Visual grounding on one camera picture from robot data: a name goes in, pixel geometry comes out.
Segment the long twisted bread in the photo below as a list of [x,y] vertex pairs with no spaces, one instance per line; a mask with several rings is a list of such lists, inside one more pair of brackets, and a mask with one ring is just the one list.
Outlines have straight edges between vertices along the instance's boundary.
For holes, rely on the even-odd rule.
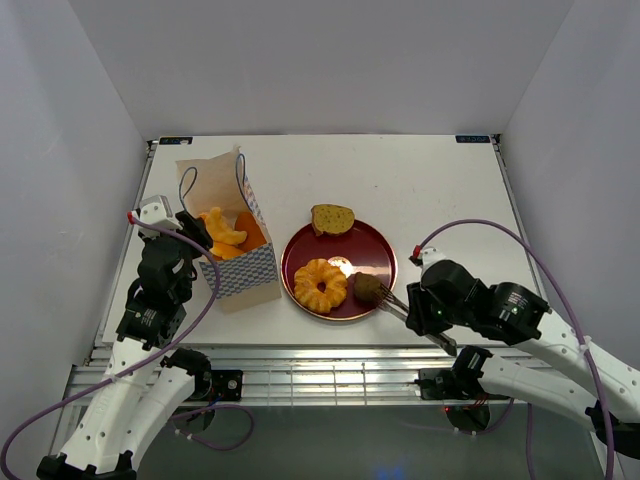
[[[199,217],[204,221],[204,217],[207,213],[201,213]],[[210,249],[211,253],[220,260],[229,260],[238,257],[243,254],[237,246],[227,245],[224,243],[214,242]]]

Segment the dark brown bread wedge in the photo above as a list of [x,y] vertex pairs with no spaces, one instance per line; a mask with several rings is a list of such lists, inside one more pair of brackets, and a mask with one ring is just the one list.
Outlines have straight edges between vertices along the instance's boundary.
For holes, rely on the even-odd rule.
[[382,298],[382,283],[373,275],[356,272],[354,296],[361,302],[377,305]]

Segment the small croissant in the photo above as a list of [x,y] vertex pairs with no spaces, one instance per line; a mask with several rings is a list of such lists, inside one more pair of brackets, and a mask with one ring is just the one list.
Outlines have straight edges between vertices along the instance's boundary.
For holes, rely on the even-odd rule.
[[229,225],[220,207],[212,207],[205,215],[204,222],[214,242],[237,246],[246,238],[245,232],[236,231]]

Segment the orange oval bread loaf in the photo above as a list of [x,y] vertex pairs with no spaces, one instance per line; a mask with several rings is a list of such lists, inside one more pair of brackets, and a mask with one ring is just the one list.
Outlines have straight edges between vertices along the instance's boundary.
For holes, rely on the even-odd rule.
[[237,247],[243,252],[255,250],[267,243],[261,227],[250,212],[241,212],[235,220],[235,230],[246,233],[246,238]]

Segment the blue checkered paper bag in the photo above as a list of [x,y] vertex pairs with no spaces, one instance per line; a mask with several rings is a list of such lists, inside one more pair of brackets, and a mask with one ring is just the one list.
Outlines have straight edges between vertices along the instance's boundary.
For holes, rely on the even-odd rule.
[[218,287],[217,302],[234,313],[281,297],[277,262],[266,222],[239,148],[209,159],[178,160],[179,199],[204,222],[213,241],[214,269],[204,259],[201,272]]

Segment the metal kitchen tongs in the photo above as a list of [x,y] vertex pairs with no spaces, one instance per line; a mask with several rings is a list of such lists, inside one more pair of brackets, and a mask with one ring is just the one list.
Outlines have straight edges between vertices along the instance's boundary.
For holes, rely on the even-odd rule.
[[397,298],[384,284],[378,283],[371,288],[371,297],[375,306],[389,313],[405,323],[409,314],[409,307]]

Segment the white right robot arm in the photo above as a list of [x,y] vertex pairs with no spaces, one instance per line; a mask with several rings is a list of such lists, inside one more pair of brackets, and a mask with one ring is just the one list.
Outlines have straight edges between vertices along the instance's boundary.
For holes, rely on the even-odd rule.
[[639,372],[588,340],[580,340],[549,304],[511,282],[487,286],[462,265],[435,250],[414,259],[421,278],[407,287],[407,327],[436,339],[454,327],[503,342],[543,361],[549,374],[508,361],[488,349],[445,350],[453,366],[433,378],[420,377],[424,395],[476,400],[510,397],[574,420],[611,441],[617,453],[639,456]]

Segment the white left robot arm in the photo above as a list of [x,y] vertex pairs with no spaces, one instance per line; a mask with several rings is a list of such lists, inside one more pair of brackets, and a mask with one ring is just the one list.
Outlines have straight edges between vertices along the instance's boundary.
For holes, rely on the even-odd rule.
[[197,277],[194,261],[213,246],[202,219],[169,213],[158,203],[130,212],[144,246],[137,277],[102,381],[76,430],[40,479],[134,479],[172,413],[212,387],[205,355],[179,347],[179,332]]

